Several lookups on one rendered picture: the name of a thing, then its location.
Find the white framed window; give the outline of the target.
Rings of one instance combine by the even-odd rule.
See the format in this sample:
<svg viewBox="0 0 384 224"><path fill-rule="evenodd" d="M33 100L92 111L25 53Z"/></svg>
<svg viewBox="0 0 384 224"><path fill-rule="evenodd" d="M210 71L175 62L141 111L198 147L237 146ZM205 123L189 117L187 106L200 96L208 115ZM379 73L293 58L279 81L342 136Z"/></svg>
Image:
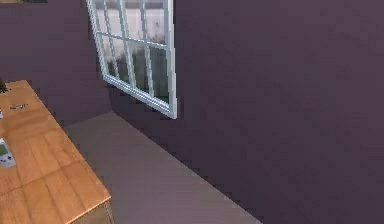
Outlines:
<svg viewBox="0 0 384 224"><path fill-rule="evenodd" d="M175 119L175 0L85 0L102 79Z"/></svg>

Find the wooden chest of drawers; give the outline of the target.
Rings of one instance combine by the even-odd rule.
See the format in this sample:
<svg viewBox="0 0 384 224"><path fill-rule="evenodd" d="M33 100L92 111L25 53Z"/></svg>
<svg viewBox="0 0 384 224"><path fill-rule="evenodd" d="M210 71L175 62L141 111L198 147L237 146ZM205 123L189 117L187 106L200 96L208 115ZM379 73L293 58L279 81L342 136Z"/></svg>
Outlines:
<svg viewBox="0 0 384 224"><path fill-rule="evenodd" d="M0 224L115 224L111 194L30 84L6 87L0 138L16 165L0 165Z"/></svg>

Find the grey handheld game set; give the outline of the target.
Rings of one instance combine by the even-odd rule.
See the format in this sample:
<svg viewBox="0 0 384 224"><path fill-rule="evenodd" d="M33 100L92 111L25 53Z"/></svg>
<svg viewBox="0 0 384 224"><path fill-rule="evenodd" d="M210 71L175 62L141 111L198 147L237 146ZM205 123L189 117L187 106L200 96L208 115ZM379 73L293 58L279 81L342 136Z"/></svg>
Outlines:
<svg viewBox="0 0 384 224"><path fill-rule="evenodd" d="M10 168L16 165L12 152L4 138L0 138L0 164L4 168Z"/></svg>

